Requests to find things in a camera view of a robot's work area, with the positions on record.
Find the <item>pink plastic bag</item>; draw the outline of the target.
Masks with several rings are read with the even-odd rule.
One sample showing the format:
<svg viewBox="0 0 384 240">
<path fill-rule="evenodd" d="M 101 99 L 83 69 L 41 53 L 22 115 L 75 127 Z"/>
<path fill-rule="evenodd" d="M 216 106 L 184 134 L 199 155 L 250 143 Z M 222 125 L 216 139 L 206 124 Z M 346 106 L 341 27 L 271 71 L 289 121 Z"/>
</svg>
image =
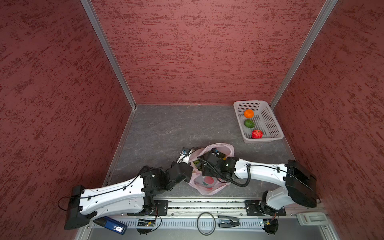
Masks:
<svg viewBox="0 0 384 240">
<path fill-rule="evenodd" d="M 234 147 L 232 145 L 226 143 L 216 143 L 208 145 L 205 148 L 197 149 L 195 152 L 190 154 L 188 163 L 191 163 L 191 166 L 194 168 L 194 170 L 188 185 L 196 189 L 200 194 L 204 196 L 215 195 L 219 191 L 223 190 L 226 186 L 231 184 L 225 183 L 221 179 L 218 180 L 216 177 L 203 176 L 202 172 L 195 165 L 198 157 L 207 153 L 212 148 L 216 148 L 219 152 L 225 154 L 227 157 L 233 157 L 235 153 Z"/>
</svg>

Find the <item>red apple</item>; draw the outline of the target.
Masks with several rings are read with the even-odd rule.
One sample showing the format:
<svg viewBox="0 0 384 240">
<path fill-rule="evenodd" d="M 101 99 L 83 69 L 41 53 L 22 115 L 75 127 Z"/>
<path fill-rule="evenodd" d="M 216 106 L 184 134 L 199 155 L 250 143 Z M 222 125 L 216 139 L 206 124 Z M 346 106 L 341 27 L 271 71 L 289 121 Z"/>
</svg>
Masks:
<svg viewBox="0 0 384 240">
<path fill-rule="evenodd" d="M 252 131 L 252 139 L 262 139 L 264 133 L 261 130 L 253 130 Z"/>
</svg>

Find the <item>white plastic basket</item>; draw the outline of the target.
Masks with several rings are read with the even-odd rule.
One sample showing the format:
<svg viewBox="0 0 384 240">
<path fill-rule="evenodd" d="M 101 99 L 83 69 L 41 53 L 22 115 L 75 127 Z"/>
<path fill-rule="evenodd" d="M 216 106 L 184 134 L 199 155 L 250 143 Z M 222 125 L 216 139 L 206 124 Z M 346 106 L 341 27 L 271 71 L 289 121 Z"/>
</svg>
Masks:
<svg viewBox="0 0 384 240">
<path fill-rule="evenodd" d="M 277 121 L 274 112 L 269 104 L 265 101 L 237 101 L 233 104 L 237 121 L 240 127 L 244 143 L 268 143 L 281 140 L 284 133 Z M 255 123 L 255 127 L 249 129 L 245 127 L 244 117 L 245 110 L 253 110 L 255 115 L 251 120 Z M 252 139 L 252 131 L 261 130 L 264 135 L 262 139 Z"/>
</svg>

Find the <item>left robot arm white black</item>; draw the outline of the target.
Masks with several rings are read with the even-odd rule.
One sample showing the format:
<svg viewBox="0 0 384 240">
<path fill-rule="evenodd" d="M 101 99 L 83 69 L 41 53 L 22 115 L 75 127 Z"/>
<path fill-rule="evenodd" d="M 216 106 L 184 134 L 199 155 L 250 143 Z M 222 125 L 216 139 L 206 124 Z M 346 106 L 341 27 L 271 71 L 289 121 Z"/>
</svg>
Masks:
<svg viewBox="0 0 384 240">
<path fill-rule="evenodd" d="M 69 197 L 65 230 L 86 226 L 90 221 L 117 214 L 150 215 L 156 212 L 154 197 L 189 182 L 194 168 L 173 162 L 167 170 L 144 166 L 130 180 L 103 188 L 73 188 Z"/>
</svg>

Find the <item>green lime fruit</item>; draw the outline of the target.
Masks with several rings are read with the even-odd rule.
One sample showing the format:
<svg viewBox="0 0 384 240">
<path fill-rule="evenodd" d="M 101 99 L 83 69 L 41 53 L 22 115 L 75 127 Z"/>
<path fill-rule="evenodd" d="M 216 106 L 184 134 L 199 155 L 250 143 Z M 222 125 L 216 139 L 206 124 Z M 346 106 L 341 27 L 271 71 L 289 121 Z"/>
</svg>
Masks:
<svg viewBox="0 0 384 240">
<path fill-rule="evenodd" d="M 246 119 L 244 121 L 244 125 L 245 125 L 245 127 L 249 128 L 249 129 L 252 129 L 255 127 L 255 123 L 251 119 Z"/>
</svg>

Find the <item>orange fruit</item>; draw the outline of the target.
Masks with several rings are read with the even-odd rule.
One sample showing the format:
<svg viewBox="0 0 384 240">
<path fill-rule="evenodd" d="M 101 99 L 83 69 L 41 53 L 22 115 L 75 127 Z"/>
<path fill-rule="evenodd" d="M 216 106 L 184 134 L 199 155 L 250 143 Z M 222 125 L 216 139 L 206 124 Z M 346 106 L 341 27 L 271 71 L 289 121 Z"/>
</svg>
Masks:
<svg viewBox="0 0 384 240">
<path fill-rule="evenodd" d="M 251 118 L 254 117 L 254 115 L 255 115 L 255 113 L 254 113 L 253 110 L 248 109 L 248 110 L 245 110 L 245 111 L 244 111 L 244 117 L 245 117 L 246 119 L 251 119 Z"/>
</svg>

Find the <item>black grey stapler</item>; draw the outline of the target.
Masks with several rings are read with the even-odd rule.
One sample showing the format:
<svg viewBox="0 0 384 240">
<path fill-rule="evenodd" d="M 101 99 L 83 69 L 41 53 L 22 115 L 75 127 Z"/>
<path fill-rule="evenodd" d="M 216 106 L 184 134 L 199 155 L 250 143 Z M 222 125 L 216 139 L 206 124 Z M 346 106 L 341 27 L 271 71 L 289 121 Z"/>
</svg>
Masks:
<svg viewBox="0 0 384 240">
<path fill-rule="evenodd" d="M 218 215 L 220 228 L 234 228 L 240 225 L 240 219 L 232 216 Z"/>
</svg>

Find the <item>blue black device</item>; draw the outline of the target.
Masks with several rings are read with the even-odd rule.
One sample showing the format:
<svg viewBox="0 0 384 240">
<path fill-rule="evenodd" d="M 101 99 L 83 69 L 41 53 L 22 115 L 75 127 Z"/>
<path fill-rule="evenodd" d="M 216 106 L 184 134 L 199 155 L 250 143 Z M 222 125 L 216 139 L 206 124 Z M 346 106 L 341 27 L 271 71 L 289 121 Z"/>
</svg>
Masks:
<svg viewBox="0 0 384 240">
<path fill-rule="evenodd" d="M 98 219 L 93 220 L 93 222 L 98 226 L 106 228 L 106 229 L 108 229 L 114 233 L 120 234 L 120 235 L 124 235 L 127 228 L 128 228 L 127 225 L 125 225 L 121 222 L 118 222 L 118 221 L 116 221 L 112 218 L 109 218 L 109 217 L 98 218 Z"/>
</svg>

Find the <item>white plastic holder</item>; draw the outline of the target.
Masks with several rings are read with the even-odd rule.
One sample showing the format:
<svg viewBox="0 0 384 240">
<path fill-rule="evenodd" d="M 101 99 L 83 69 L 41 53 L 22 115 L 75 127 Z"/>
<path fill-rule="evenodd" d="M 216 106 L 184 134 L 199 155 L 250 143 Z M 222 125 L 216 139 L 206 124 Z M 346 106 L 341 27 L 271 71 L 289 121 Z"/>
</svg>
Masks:
<svg viewBox="0 0 384 240">
<path fill-rule="evenodd" d="M 321 212 L 306 212 L 297 214 L 301 226 L 326 226 L 329 224 L 326 214 Z"/>
</svg>

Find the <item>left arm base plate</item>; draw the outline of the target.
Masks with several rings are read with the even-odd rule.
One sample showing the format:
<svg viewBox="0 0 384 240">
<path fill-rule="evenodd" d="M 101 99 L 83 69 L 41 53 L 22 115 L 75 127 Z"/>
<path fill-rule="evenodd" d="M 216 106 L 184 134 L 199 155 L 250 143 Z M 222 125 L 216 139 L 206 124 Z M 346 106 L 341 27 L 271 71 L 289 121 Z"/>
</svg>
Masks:
<svg viewBox="0 0 384 240">
<path fill-rule="evenodd" d="M 138 213 L 126 213 L 127 216 L 166 216 L 168 212 L 169 201 L 154 200 L 154 203 L 142 205 L 143 209 Z"/>
</svg>

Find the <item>aluminium front rail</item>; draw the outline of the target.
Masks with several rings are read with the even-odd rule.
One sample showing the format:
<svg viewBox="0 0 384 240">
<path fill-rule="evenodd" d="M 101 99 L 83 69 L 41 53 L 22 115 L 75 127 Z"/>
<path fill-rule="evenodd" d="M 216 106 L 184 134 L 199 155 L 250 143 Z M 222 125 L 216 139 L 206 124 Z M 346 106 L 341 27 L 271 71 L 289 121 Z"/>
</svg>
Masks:
<svg viewBox="0 0 384 240">
<path fill-rule="evenodd" d="M 267 234 L 263 220 L 266 216 L 247 216 L 245 201 L 241 198 L 168 198 L 166 216 L 158 217 L 153 232 L 140 234 L 139 217 L 117 214 L 113 218 L 128 226 L 124 235 L 90 223 L 81 228 L 77 240 L 338 240 L 340 237 L 324 206 L 315 209 L 293 204 L 285 207 L 286 216 L 277 217 L 279 229 Z M 326 214 L 326 226 L 301 226 L 297 214 L 321 212 Z M 234 228 L 220 228 L 218 215 L 240 219 Z"/>
</svg>

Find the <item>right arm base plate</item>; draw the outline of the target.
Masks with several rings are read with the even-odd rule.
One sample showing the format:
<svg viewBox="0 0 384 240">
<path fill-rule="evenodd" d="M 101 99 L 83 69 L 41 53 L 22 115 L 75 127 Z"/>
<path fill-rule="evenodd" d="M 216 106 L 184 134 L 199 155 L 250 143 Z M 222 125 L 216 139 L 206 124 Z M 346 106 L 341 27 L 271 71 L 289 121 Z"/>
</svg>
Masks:
<svg viewBox="0 0 384 240">
<path fill-rule="evenodd" d="M 245 208 L 247 216 L 286 216 L 287 213 L 284 208 L 279 210 L 269 207 L 263 201 L 246 200 Z"/>
</svg>

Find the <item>left aluminium corner post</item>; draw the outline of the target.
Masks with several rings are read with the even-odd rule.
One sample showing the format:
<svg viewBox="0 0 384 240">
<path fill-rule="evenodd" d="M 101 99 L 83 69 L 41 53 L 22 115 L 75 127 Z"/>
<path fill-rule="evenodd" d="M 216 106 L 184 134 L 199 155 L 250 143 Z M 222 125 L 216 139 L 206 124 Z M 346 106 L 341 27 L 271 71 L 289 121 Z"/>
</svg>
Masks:
<svg viewBox="0 0 384 240">
<path fill-rule="evenodd" d="M 117 61 L 117 58 L 113 52 L 113 49 L 108 41 L 108 38 L 105 34 L 105 31 L 103 30 L 103 27 L 100 23 L 100 20 L 97 16 L 96 10 L 92 4 L 92 1 L 90 0 L 80 0 L 90 22 L 91 25 L 104 49 L 104 52 L 114 70 L 114 73 L 124 91 L 124 94 L 127 98 L 127 100 L 130 103 L 131 108 L 135 111 L 137 108 L 137 103 L 134 100 L 133 94 L 128 86 L 128 83 L 126 81 L 126 78 L 124 77 L 123 71 L 121 70 L 121 67 L 119 66 L 119 63 Z"/>
</svg>

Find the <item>aluminium corner post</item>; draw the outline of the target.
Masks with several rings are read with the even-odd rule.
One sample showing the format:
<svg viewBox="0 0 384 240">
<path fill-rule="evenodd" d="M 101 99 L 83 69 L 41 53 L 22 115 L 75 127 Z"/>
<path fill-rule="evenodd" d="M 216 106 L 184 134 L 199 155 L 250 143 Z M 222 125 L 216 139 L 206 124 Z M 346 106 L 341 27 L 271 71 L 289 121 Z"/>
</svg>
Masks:
<svg viewBox="0 0 384 240">
<path fill-rule="evenodd" d="M 287 71 L 280 87 L 278 88 L 277 92 L 275 93 L 271 103 L 270 107 L 271 109 L 274 109 L 281 97 L 283 96 L 284 91 L 290 84 L 291 80 L 293 79 L 296 71 L 300 67 L 302 61 L 306 57 L 308 51 L 310 50 L 311 46 L 315 42 L 318 34 L 322 30 L 324 24 L 326 23 L 327 19 L 329 18 L 331 12 L 333 11 L 334 7 L 338 3 L 338 0 L 326 0 L 324 5 L 322 6 L 318 16 L 316 17 L 311 29 L 309 30 L 303 44 L 301 45 L 293 63 L 291 64 L 291 67 Z"/>
<path fill-rule="evenodd" d="M 126 78 L 124 77 L 123 71 L 121 70 L 121 67 L 119 66 L 119 63 L 117 61 L 117 58 L 113 52 L 113 49 L 108 41 L 108 38 L 105 34 L 105 31 L 103 30 L 103 27 L 100 23 L 100 20 L 97 16 L 96 10 L 92 4 L 92 1 L 90 0 L 80 0 L 90 22 L 91 25 L 104 49 L 104 52 L 114 70 L 114 73 L 124 91 L 124 94 L 127 98 L 127 100 L 130 103 L 131 108 L 135 111 L 137 108 L 137 103 L 134 100 L 133 94 L 128 86 L 128 83 L 126 81 Z"/>
</svg>

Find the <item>right aluminium corner post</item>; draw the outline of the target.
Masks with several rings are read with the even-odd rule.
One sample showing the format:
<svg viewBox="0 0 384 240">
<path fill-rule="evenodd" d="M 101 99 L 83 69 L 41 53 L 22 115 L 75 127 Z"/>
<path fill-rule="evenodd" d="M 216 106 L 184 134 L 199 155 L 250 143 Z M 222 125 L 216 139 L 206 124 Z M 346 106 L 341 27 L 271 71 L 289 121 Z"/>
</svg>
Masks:
<svg viewBox="0 0 384 240">
<path fill-rule="evenodd" d="M 291 67 L 287 71 L 280 87 L 278 88 L 277 92 L 275 93 L 271 103 L 270 107 L 271 109 L 274 109 L 281 97 L 283 96 L 284 91 L 290 84 L 291 80 L 293 79 L 296 71 L 300 67 L 302 61 L 306 57 L 308 51 L 310 50 L 311 46 L 315 42 L 318 34 L 322 30 L 324 24 L 326 23 L 327 19 L 329 18 L 331 12 L 333 11 L 334 7 L 338 3 L 338 0 L 326 0 L 324 5 L 322 6 L 318 16 L 316 17 L 311 29 L 309 30 L 303 44 L 301 45 L 293 63 L 291 64 Z"/>
</svg>

